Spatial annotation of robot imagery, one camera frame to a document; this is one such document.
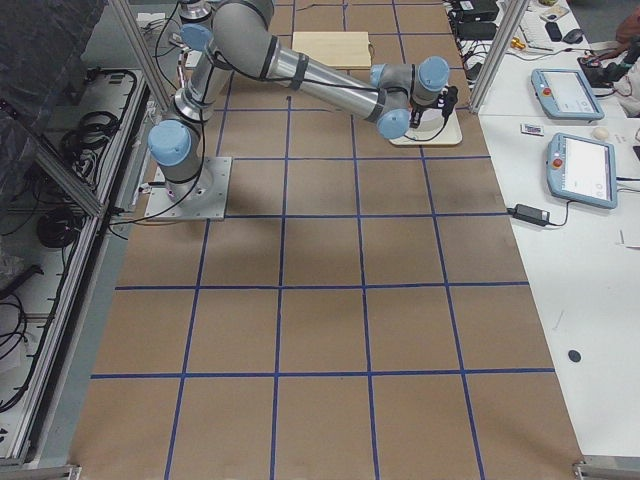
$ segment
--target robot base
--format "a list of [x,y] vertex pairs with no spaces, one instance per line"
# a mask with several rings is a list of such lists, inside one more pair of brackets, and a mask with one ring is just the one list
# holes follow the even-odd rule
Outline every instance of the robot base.
[[418,128],[410,128],[405,134],[405,137],[394,138],[389,141],[393,145],[402,147],[415,145],[458,145],[462,141],[462,130],[460,129],[460,122],[458,122],[456,111],[454,110],[449,117],[449,121],[447,122],[447,126],[444,127],[444,130],[442,130],[437,137],[433,138],[433,136],[440,131],[440,128],[442,128],[442,116],[440,116],[438,120],[439,121],[428,120],[423,117]]
[[[207,189],[202,198],[191,199],[171,208],[171,210],[150,220],[173,222],[184,220],[224,220],[227,209],[229,176],[231,174],[231,157],[205,157],[203,168],[211,172],[213,185]],[[158,168],[154,178],[156,182],[164,182],[164,175]],[[174,202],[169,198],[166,189],[154,188],[149,196],[145,216],[152,216],[169,208]]]

